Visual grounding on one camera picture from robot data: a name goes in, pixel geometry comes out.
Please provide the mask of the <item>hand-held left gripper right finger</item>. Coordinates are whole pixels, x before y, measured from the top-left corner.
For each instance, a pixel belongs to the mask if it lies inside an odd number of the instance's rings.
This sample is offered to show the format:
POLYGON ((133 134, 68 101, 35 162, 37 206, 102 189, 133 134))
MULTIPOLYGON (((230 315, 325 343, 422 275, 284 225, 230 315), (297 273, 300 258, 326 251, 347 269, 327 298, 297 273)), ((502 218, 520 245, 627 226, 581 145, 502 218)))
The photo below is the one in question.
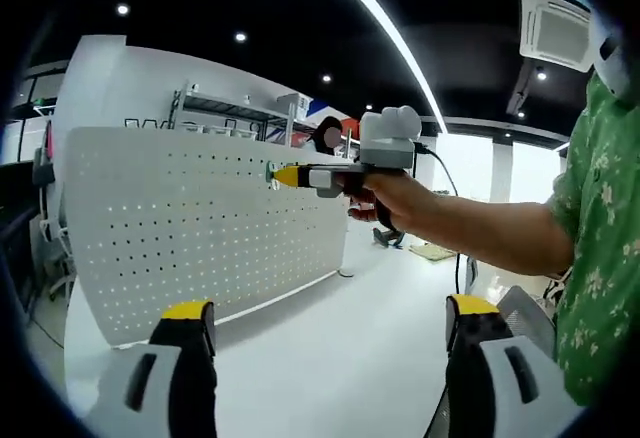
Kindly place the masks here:
POLYGON ((561 437, 582 412, 553 360, 551 321, 526 293, 446 301, 444 434, 561 437))

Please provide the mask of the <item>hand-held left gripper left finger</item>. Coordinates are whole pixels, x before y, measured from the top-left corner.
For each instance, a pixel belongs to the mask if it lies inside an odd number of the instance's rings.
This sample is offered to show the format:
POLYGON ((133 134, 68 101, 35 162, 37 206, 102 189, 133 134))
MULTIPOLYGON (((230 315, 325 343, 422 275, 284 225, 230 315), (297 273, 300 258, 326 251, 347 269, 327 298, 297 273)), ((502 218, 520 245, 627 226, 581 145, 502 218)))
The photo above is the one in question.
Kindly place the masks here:
POLYGON ((100 437, 215 437, 214 304, 165 311, 146 344, 116 351, 101 376, 100 437))

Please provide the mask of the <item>person's right hand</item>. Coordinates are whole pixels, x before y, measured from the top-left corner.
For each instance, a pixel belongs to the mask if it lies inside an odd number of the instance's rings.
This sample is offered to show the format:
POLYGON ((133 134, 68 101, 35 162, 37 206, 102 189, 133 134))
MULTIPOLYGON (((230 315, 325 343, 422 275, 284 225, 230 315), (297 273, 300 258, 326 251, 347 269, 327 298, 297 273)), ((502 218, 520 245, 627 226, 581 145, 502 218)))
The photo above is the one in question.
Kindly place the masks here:
POLYGON ((383 205, 388 209, 394 228, 423 238, 446 218, 439 197, 406 173, 368 174, 363 189, 351 199, 357 206, 349 210, 350 217, 366 222, 379 221, 380 205, 383 205))

